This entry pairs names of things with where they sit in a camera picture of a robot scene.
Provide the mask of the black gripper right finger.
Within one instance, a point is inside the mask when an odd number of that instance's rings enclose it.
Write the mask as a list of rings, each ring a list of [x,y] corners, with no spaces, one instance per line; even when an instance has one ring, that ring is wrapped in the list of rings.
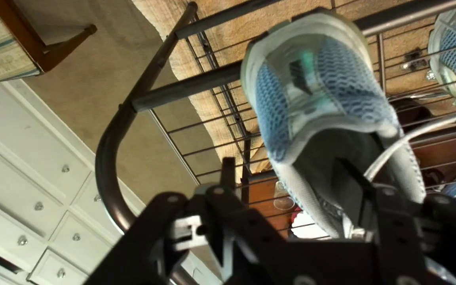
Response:
[[[338,204],[357,228],[372,229],[376,223],[374,187],[345,158],[334,160],[333,188]]]

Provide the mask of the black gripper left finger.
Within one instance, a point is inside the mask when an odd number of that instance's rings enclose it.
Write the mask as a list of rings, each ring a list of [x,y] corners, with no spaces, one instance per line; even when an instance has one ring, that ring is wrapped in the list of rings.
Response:
[[[227,190],[236,188],[236,160],[233,157],[222,160],[220,185]]]

